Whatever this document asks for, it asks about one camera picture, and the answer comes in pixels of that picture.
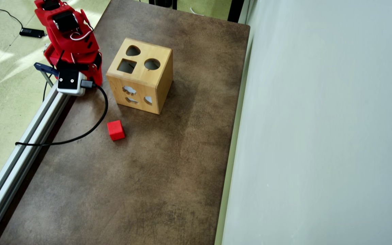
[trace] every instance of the blue clamp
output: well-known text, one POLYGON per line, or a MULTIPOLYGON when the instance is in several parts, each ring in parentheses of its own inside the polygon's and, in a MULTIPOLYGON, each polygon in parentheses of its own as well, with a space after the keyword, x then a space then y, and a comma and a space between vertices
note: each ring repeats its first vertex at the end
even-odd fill
POLYGON ((38 71, 42 71, 42 72, 45 72, 45 73, 50 73, 50 74, 53 74, 56 77, 59 76, 59 71, 57 69, 55 69, 55 68, 52 68, 52 67, 48 66, 48 65, 44 65, 42 63, 36 62, 34 64, 34 67, 38 71))

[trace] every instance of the red block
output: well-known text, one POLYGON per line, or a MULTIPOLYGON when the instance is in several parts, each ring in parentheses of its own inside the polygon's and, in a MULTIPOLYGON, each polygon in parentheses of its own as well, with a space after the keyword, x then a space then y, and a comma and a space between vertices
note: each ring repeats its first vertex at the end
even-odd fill
POLYGON ((109 135, 113 141, 120 140, 121 138, 125 138, 125 133, 123 132, 122 123, 120 120, 111 121, 107 124, 109 129, 109 135))

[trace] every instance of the floor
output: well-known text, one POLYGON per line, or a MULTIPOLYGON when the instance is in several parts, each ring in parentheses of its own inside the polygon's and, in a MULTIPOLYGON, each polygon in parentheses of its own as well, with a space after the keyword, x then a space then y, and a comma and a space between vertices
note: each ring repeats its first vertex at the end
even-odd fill
MULTIPOLYGON (((83 9, 95 26, 110 0, 68 0, 83 9)), ((231 0, 178 0, 178 10, 226 20, 231 0)), ((33 0, 0 0, 0 9, 8 10, 27 28, 43 29, 34 15, 33 0)), ((46 63, 43 56, 48 37, 19 36, 20 24, 0 11, 0 170, 42 103, 45 80, 33 67, 46 63)))

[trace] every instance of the tabletop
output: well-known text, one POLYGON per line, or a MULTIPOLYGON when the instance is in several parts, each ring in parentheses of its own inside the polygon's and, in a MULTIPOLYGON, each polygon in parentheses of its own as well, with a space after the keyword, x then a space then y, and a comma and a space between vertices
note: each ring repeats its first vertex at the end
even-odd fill
MULTIPOLYGON (((112 0, 95 28, 109 111, 92 134, 51 146, 0 244, 213 244, 249 26, 112 0), (123 40, 173 49, 160 115, 116 104, 105 76, 123 40), (106 123, 126 138, 111 141, 106 123)), ((81 135, 104 108, 73 103, 54 141, 81 135)))

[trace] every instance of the red robot arm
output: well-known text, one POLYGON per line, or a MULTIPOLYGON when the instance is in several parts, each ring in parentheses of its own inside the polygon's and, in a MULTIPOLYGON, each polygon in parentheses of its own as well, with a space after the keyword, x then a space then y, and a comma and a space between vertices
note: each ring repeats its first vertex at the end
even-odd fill
POLYGON ((44 55, 62 68, 77 69, 97 85, 102 84, 102 56, 93 28, 83 10, 75 11, 60 0, 35 0, 34 11, 45 26, 51 44, 44 55))

